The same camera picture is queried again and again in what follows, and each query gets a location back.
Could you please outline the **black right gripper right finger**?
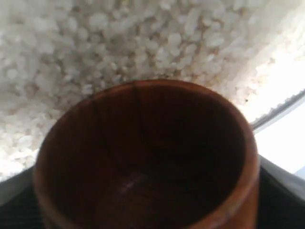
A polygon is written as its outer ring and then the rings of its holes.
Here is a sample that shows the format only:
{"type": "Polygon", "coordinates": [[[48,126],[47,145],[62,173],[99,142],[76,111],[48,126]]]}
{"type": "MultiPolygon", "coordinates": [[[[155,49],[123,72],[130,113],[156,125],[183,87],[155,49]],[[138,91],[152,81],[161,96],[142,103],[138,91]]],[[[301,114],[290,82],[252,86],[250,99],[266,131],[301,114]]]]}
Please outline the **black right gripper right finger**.
{"type": "Polygon", "coordinates": [[[305,229],[305,180],[260,157],[258,229],[305,229]]]}

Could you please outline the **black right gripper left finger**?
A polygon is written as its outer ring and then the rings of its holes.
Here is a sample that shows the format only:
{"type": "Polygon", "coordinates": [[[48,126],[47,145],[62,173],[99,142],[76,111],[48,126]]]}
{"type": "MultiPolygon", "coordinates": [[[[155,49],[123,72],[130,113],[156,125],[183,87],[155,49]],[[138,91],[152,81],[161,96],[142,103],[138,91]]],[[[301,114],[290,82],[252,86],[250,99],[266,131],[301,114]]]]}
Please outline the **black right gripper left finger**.
{"type": "Polygon", "coordinates": [[[31,178],[14,177],[0,184],[0,228],[44,228],[31,178]]]}

